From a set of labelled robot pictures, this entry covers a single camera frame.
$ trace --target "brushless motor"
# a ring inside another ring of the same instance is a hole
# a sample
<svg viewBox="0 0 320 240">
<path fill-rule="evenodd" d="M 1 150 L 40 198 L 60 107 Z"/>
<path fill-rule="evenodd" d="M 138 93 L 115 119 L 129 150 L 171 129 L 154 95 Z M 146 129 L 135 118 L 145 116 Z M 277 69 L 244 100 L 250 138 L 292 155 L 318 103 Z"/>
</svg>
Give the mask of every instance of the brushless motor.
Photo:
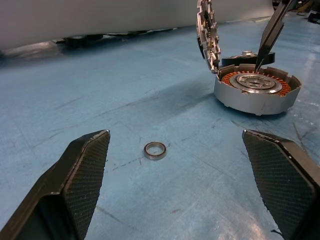
<svg viewBox="0 0 320 240">
<path fill-rule="evenodd" d="M 251 51 L 223 58 L 221 67 L 212 0 L 198 0 L 197 7 L 197 40 L 202 57 L 211 72 L 216 74 L 216 98 L 227 107 L 258 116 L 279 114 L 292 107 L 301 89 L 299 79 L 272 67 L 260 68 L 255 72 L 253 63 L 257 61 L 257 55 Z M 275 53 L 271 52 L 264 64 L 274 61 Z"/>
<path fill-rule="evenodd" d="M 216 98 L 226 107 L 258 116 L 280 114 L 294 105 L 301 88 L 298 78 L 273 67 L 254 70 L 254 64 L 220 68 Z"/>
</svg>

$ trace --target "silver motor casing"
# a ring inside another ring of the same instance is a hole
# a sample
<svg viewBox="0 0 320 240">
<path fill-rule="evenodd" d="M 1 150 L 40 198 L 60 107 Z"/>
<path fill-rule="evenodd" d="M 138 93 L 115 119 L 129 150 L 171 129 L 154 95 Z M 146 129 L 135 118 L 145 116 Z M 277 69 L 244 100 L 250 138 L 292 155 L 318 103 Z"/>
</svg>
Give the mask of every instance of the silver motor casing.
<svg viewBox="0 0 320 240">
<path fill-rule="evenodd" d="M 291 91 L 285 96 L 279 94 L 261 94 L 243 91 L 222 81 L 222 78 L 233 72 L 255 70 L 254 64 L 240 64 L 239 66 L 226 66 L 220 68 L 215 77 L 214 95 L 226 107 L 255 115 L 274 115 L 287 111 L 292 107 L 301 89 L 301 82 L 295 76 L 289 76 L 287 72 L 273 67 L 261 68 L 259 73 L 268 74 L 287 82 Z"/>
</svg>

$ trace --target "copper winding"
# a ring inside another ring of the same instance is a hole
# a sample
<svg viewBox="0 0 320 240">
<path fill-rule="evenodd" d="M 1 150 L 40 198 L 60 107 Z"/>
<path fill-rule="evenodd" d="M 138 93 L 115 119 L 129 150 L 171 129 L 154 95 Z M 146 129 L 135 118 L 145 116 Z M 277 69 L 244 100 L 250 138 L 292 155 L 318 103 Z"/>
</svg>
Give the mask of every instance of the copper winding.
<svg viewBox="0 0 320 240">
<path fill-rule="evenodd" d="M 254 73 L 254 71 L 252 71 L 252 72 L 250 72 L 250 71 L 234 71 L 234 72 L 226 74 L 222 78 L 222 82 L 224 82 L 225 84 L 227 84 L 229 86 L 232 86 L 232 84 L 230 83 L 230 78 L 233 77 L 234 75 L 237 75 L 237 74 L 253 74 L 253 73 Z M 291 87 L 284 80 L 282 80 L 282 79 L 280 79 L 278 77 L 272 76 L 270 74 L 264 74 L 263 73 L 262 75 L 270 77 L 270 78 L 273 78 L 273 79 L 277 80 L 279 83 L 281 83 L 281 85 L 282 85 L 281 91 L 278 91 L 275 94 L 278 94 L 278 95 L 283 97 L 283 96 L 285 96 L 286 94 L 288 94 L 291 91 Z"/>
<path fill-rule="evenodd" d="M 212 49 L 212 36 L 210 32 L 208 32 L 208 48 Z"/>
</svg>

